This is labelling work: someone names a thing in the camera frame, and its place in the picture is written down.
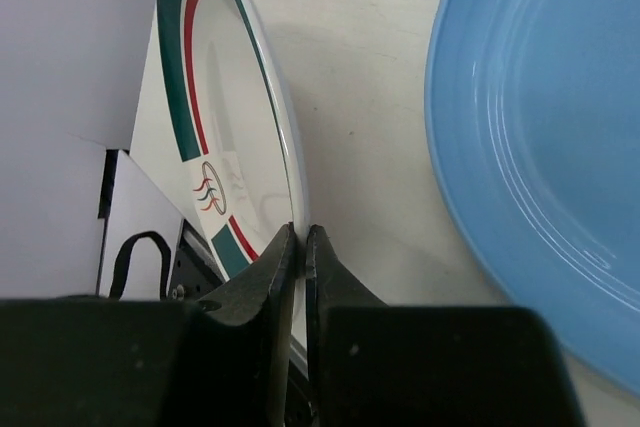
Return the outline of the white plate green red stripes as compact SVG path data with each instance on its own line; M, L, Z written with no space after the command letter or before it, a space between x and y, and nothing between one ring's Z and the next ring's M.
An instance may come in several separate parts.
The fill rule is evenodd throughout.
M204 237L224 279L281 226L310 227L307 176L287 82L253 0L156 0L173 135Z

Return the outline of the blue plate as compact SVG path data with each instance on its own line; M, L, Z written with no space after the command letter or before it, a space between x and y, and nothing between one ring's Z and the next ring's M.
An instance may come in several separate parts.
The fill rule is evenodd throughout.
M510 300L639 389L639 0L440 0L433 170Z

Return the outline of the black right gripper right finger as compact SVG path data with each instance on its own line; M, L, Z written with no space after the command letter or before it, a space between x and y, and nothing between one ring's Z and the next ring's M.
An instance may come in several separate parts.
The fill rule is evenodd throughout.
M307 358L323 426L581 426L558 343L521 307L382 302L307 238Z

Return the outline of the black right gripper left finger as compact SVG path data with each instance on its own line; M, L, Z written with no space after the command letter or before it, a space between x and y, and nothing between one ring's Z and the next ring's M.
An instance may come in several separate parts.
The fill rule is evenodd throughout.
M196 301L1 305L5 426L280 426L296 237Z

